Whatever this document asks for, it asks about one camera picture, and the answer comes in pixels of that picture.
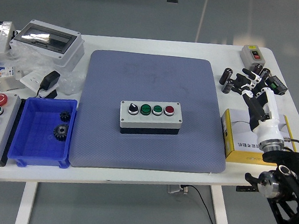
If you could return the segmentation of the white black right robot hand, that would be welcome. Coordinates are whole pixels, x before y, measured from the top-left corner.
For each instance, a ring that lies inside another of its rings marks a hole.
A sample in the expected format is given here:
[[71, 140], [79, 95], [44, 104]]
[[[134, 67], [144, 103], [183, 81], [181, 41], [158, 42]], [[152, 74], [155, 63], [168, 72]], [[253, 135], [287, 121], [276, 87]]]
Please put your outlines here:
[[242, 72], [236, 74], [232, 90], [242, 96], [248, 107], [250, 129], [257, 135], [260, 150], [282, 150], [284, 138], [273, 90], [256, 73], [246, 68]]

